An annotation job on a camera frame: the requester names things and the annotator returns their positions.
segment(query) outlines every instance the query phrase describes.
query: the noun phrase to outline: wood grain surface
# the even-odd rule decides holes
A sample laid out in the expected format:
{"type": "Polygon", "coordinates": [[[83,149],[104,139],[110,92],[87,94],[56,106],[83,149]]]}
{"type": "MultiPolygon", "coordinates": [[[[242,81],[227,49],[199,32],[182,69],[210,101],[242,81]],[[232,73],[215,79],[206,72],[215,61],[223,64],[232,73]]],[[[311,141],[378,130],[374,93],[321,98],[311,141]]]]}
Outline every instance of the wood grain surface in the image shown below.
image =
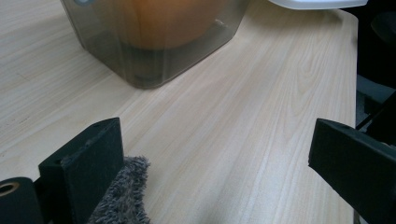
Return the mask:
{"type": "Polygon", "coordinates": [[[78,43],[60,1],[0,2],[0,179],[92,123],[120,117],[125,155],[151,162],[153,223],[352,223],[308,168],[316,118],[354,125],[357,24],[341,10],[252,0],[234,39],[156,90],[78,43]]]}

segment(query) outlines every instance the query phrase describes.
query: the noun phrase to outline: furry material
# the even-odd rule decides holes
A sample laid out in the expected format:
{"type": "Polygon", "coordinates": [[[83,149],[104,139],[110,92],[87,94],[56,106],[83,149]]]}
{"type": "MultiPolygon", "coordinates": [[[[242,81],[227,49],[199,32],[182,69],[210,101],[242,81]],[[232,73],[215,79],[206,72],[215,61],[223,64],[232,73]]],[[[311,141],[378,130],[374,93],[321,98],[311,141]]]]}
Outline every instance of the furry material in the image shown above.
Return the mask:
{"type": "Polygon", "coordinates": [[[126,157],[124,163],[93,211],[89,224],[149,224],[142,202],[149,162],[144,157],[126,157]]]}

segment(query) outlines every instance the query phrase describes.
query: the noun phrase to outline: plastic storage box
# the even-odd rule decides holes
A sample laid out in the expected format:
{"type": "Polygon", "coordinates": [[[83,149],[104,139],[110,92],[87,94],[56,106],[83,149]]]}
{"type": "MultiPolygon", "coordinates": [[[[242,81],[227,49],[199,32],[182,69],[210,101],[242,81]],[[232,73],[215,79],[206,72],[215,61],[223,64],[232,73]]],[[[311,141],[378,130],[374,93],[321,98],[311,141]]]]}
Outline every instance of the plastic storage box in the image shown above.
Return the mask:
{"type": "Polygon", "coordinates": [[[228,42],[248,0],[61,0],[82,47],[139,88],[159,87],[228,42]]]}

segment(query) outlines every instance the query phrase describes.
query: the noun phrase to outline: white object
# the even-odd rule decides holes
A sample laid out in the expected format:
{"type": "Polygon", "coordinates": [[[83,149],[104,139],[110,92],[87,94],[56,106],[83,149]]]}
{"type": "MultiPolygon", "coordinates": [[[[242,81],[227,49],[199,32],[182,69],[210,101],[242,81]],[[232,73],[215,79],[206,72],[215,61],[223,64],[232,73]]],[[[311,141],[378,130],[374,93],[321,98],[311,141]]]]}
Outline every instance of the white object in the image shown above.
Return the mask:
{"type": "Polygon", "coordinates": [[[292,9],[327,9],[342,7],[359,7],[367,4],[368,0],[269,0],[282,7],[292,9]]]}

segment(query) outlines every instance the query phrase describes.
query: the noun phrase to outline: wooden table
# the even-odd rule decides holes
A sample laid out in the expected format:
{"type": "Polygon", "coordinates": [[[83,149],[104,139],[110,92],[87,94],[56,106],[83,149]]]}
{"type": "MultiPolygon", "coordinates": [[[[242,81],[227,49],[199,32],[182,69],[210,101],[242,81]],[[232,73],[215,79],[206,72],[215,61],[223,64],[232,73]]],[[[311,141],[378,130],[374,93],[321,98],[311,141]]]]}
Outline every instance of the wooden table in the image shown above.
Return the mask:
{"type": "Polygon", "coordinates": [[[92,123],[120,117],[125,155],[151,162],[153,223],[352,223],[308,168],[316,118],[353,125],[357,19],[252,0],[219,49],[142,91],[78,43],[60,1],[0,3],[0,179],[92,123]]]}

